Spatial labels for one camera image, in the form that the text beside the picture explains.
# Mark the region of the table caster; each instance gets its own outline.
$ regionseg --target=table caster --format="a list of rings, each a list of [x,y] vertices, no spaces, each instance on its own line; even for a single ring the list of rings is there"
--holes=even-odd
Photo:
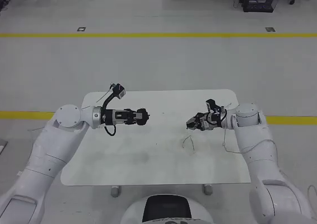
[[[202,184],[202,190],[205,195],[213,194],[212,184]]]
[[[121,193],[121,186],[112,186],[111,187],[111,196],[113,198],[117,198],[118,196],[120,196]]]

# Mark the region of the white table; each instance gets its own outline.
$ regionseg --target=white table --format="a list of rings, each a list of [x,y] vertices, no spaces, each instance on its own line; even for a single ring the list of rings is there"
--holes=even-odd
[[[85,96],[82,106],[101,106],[103,92]],[[222,147],[223,129],[187,130],[186,121],[197,112],[205,113],[206,100],[217,105],[238,105],[231,90],[184,90],[130,92],[115,98],[108,109],[146,108],[150,119],[145,126],[117,125],[116,135],[103,128],[89,129],[76,154],[63,169],[64,185],[154,185],[249,183],[242,155]],[[192,135],[182,148],[183,140]],[[226,145],[238,151],[234,131],[227,130]]]

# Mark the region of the floor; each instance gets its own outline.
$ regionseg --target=floor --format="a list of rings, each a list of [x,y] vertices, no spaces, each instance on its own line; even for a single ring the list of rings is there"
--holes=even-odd
[[[274,13],[243,13],[231,0],[12,0],[0,33],[242,32],[317,33],[317,1]],[[110,82],[127,90],[232,89],[268,115],[317,116],[317,38],[0,38],[0,110],[55,111],[80,105]],[[0,120],[8,145],[0,156],[0,194],[25,167],[27,129],[40,120]],[[271,126],[279,165],[304,192],[317,187],[317,126]],[[66,187],[55,179],[42,223],[118,223],[135,200],[178,193],[202,203],[216,223],[255,223],[249,185],[126,186],[113,199],[107,186]]]

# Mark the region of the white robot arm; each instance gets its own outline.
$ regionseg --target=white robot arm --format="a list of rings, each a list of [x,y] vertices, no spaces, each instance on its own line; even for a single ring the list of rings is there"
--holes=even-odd
[[[121,99],[125,95],[125,89],[120,84],[112,87],[113,93],[102,107],[80,109],[65,105],[55,112],[36,139],[21,176],[8,192],[0,196],[0,224],[41,222],[50,185],[73,157],[89,127],[96,129],[102,124],[114,127],[116,124],[146,124],[149,115],[145,109],[106,109],[113,98]]]
[[[262,111],[254,104],[241,104],[226,110],[215,101],[206,101],[207,113],[198,113],[187,121],[188,129],[233,129],[249,170],[252,189],[250,205],[261,223],[315,223],[305,196],[281,173],[277,148]]]

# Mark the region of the yellow stripe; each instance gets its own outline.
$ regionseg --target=yellow stripe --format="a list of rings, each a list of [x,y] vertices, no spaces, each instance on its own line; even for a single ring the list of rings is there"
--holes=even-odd
[[[54,112],[0,111],[0,119],[49,120]]]
[[[54,112],[0,111],[0,119],[49,120]],[[317,125],[317,116],[267,116],[268,124]]]
[[[267,116],[268,124],[317,125],[317,116]]]
[[[133,33],[4,33],[0,38],[317,38],[317,33],[133,32]]]

